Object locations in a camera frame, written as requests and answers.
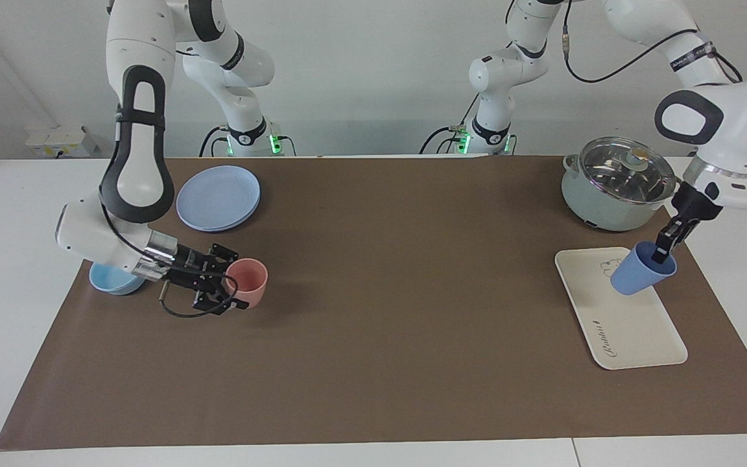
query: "pink cup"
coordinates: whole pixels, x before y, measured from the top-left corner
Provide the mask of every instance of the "pink cup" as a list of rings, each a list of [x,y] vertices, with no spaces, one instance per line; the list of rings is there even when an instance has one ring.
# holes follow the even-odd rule
[[[267,279],[270,274],[267,272],[267,266],[260,261],[246,257],[230,264],[226,269],[226,275],[238,281],[238,292],[235,298],[248,302],[249,308],[254,308],[264,297],[264,290],[267,289]],[[229,279],[224,279],[223,287],[226,292],[232,293],[235,284]]]

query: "white wall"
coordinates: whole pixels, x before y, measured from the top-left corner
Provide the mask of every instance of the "white wall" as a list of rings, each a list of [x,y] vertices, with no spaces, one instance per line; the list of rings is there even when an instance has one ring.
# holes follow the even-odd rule
[[[274,57],[276,79],[257,94],[302,154],[416,153],[432,130],[460,121],[474,96],[471,60],[508,41],[506,0],[224,2],[231,24]],[[747,77],[747,0],[685,3]],[[106,4],[0,0],[0,50],[57,121],[87,125],[109,147],[116,96],[104,70]],[[614,33],[599,2],[579,3],[570,21],[573,63],[584,76],[599,77],[643,50]],[[610,82],[575,82],[563,68],[558,25],[549,56],[551,72],[514,91],[519,153],[566,154],[613,134],[667,154],[687,152],[652,122],[658,102],[679,86],[660,56]],[[1,116],[12,98],[0,83],[0,121],[13,133],[0,141],[0,156],[24,156],[18,121],[28,117],[24,109]],[[167,118],[169,156],[194,156],[207,129],[223,122],[215,101],[180,67]]]

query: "white table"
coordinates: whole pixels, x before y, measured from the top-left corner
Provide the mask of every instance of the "white table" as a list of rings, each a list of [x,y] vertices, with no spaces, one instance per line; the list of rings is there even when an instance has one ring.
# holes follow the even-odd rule
[[[0,430],[80,266],[54,243],[60,209],[94,189],[106,164],[0,162]],[[681,174],[687,160],[672,164]],[[706,222],[688,246],[747,345],[747,212],[727,210]],[[0,465],[11,464],[721,467],[747,464],[747,435],[0,453]]]

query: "cooking pot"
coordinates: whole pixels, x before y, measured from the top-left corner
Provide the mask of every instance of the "cooking pot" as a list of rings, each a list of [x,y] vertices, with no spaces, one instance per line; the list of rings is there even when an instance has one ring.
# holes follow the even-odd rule
[[[631,139],[590,141],[563,158],[563,199],[585,224],[625,232],[646,224],[676,191],[664,157]]]

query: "brown table mat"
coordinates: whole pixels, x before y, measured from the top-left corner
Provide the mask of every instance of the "brown table mat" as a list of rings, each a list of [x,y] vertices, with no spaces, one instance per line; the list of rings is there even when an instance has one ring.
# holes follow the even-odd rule
[[[747,351],[686,248],[658,285],[682,366],[606,372],[557,251],[655,239],[590,230],[552,157],[169,160],[176,186],[237,163],[261,205],[205,234],[258,257],[260,307],[180,320],[159,284],[98,293],[84,263],[0,434],[0,449],[747,433]],[[191,293],[172,287],[173,308]]]

